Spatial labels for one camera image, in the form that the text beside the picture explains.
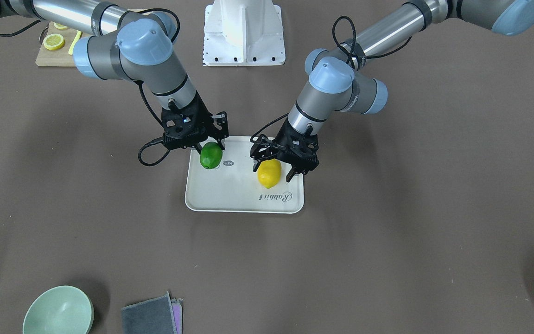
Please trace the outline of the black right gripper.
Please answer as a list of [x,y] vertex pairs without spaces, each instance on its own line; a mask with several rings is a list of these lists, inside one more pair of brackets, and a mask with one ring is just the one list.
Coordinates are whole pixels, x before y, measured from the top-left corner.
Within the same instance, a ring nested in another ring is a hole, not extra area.
[[225,149],[222,141],[229,137],[227,113],[211,116],[199,93],[182,108],[170,102],[168,108],[162,108],[161,120],[165,132],[162,144],[168,150],[193,147],[204,155],[205,146],[199,143],[209,137],[216,140],[221,150]]

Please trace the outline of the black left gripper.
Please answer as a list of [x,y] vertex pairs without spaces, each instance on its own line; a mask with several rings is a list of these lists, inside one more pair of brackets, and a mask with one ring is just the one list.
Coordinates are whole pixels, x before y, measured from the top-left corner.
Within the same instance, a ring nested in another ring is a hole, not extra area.
[[298,132],[288,120],[278,131],[274,140],[266,135],[251,138],[250,158],[254,160],[253,171],[256,173],[263,161],[277,159],[291,166],[286,174],[290,183],[296,175],[305,175],[318,167],[318,136],[313,134],[313,125],[308,123],[303,132]]

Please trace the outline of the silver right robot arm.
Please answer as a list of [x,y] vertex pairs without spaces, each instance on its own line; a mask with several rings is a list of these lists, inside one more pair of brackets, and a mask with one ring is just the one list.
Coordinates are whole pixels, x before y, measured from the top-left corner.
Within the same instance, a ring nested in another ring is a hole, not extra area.
[[101,0],[0,0],[0,18],[19,15],[91,34],[76,43],[73,60],[83,75],[146,85],[162,106],[163,135],[151,142],[167,150],[195,148],[228,137],[225,112],[214,116],[203,103],[173,44],[180,23],[167,9],[142,13]]

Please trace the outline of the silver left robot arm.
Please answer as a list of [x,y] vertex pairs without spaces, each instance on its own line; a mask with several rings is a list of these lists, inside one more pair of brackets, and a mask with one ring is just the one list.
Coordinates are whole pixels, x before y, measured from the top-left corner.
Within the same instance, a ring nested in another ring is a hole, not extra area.
[[335,48],[313,50],[305,60],[309,76],[274,139],[261,131],[252,136],[254,172],[269,160],[288,163],[286,181],[318,166],[318,131],[333,112],[375,114],[388,101],[380,80],[359,70],[371,60],[401,50],[418,32],[450,18],[505,36],[534,25],[534,0],[406,0],[402,6],[349,39],[334,38]]

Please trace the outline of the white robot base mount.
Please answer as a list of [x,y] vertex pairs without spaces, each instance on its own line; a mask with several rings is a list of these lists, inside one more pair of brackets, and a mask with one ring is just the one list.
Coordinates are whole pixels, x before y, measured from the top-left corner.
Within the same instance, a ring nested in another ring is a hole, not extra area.
[[271,0],[215,0],[204,14],[203,65],[285,63],[282,10]]

